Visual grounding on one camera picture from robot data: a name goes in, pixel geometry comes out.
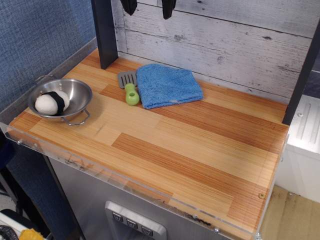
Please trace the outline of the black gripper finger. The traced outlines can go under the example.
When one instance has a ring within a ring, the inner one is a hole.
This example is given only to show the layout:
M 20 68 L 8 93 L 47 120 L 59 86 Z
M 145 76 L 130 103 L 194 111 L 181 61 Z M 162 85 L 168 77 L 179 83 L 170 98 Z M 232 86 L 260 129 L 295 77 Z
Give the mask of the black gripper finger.
M 120 2 L 124 11 L 132 16 L 138 6 L 137 0 L 120 0 Z
M 162 0 L 162 14 L 165 20 L 172 16 L 173 10 L 176 7 L 176 0 Z

